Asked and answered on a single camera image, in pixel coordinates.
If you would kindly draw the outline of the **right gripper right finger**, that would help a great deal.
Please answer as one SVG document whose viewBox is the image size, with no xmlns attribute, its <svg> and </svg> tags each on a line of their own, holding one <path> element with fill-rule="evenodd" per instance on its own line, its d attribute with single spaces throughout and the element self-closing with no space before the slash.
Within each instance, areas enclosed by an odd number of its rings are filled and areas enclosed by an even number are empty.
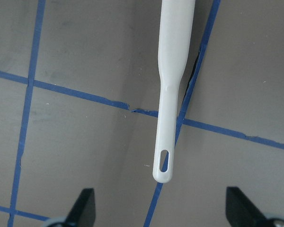
<svg viewBox="0 0 284 227">
<path fill-rule="evenodd" d="M 232 227 L 280 227 L 282 221 L 266 218 L 239 187 L 226 189 L 226 219 Z"/>
</svg>

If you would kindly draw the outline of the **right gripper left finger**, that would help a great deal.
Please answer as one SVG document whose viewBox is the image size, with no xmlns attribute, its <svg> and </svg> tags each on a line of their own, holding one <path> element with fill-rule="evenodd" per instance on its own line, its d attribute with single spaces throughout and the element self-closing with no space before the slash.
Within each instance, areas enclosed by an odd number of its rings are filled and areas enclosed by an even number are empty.
<svg viewBox="0 0 284 227">
<path fill-rule="evenodd" d="M 96 220 L 95 192 L 93 188 L 83 189 L 75 201 L 63 227 L 93 227 Z"/>
</svg>

